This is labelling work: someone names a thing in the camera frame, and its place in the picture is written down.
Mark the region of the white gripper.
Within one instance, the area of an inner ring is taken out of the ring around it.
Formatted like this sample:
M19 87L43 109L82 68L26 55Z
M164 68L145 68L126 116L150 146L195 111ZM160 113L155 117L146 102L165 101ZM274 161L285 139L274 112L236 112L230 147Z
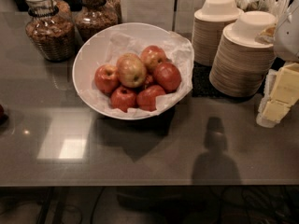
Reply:
M285 61L277 71L269 70L256 118L260 126L273 128L299 100L299 0L293 0L276 25L261 31L255 40L272 45L275 55Z

